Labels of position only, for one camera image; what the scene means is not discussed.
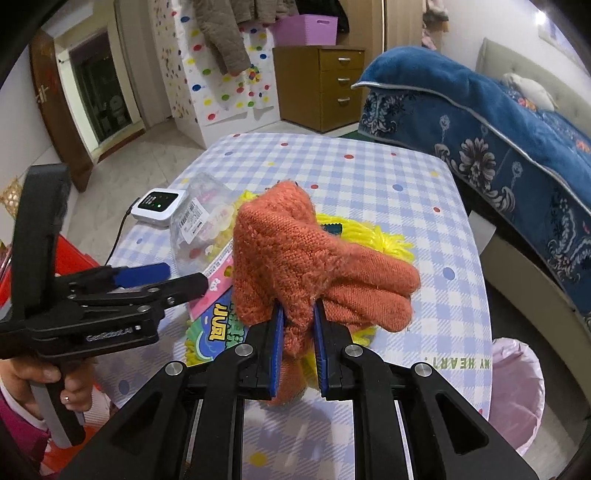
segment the metal screw head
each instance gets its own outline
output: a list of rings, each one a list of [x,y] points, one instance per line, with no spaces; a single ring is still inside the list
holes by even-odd
[[[181,362],[170,362],[166,368],[164,368],[164,371],[173,377],[183,371],[183,364]]]
[[[248,356],[253,353],[255,349],[248,343],[241,343],[234,350],[238,356]]]
[[[363,354],[363,348],[352,343],[345,347],[345,353],[349,356],[361,356]]]
[[[414,372],[419,377],[428,377],[433,373],[433,369],[431,368],[431,365],[428,364],[417,364],[414,366]]]

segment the pink bin liner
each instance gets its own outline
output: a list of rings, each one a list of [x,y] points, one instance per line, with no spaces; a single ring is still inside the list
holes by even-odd
[[[295,15],[273,25],[276,46],[336,45],[336,17]]]
[[[521,456],[538,433],[544,405],[544,376],[534,351],[519,340],[497,338],[488,421]]]

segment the drawer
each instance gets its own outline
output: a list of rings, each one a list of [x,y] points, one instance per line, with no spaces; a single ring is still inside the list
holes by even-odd
[[[322,131],[358,122],[361,117],[361,89],[320,94]]]
[[[320,70],[357,70],[363,68],[363,50],[319,50]]]
[[[320,73],[321,92],[343,92],[351,91],[353,85],[361,77],[362,69],[356,70],[326,70]]]

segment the upholstered headboard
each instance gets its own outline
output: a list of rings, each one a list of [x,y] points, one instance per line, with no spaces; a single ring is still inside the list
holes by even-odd
[[[591,137],[591,106],[562,80],[510,48],[485,38],[480,47],[476,71],[500,79],[513,72],[544,86],[558,105],[558,113]]]

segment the table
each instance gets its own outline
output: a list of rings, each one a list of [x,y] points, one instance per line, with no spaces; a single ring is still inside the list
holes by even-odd
[[[400,333],[378,330],[371,348],[403,366],[434,365],[488,418],[491,327],[478,252],[451,173],[436,157],[389,145],[319,135],[235,134],[219,140],[171,185],[186,186],[206,171],[233,190],[263,192],[292,179],[319,212],[380,225],[414,244],[421,288],[413,321]],[[113,265],[166,261],[173,265],[167,229],[134,226]],[[168,311],[161,340],[99,359],[98,380],[121,406],[161,366],[184,358],[188,315]],[[326,402],[314,389],[291,404],[246,406],[245,479],[353,479],[350,402]]]

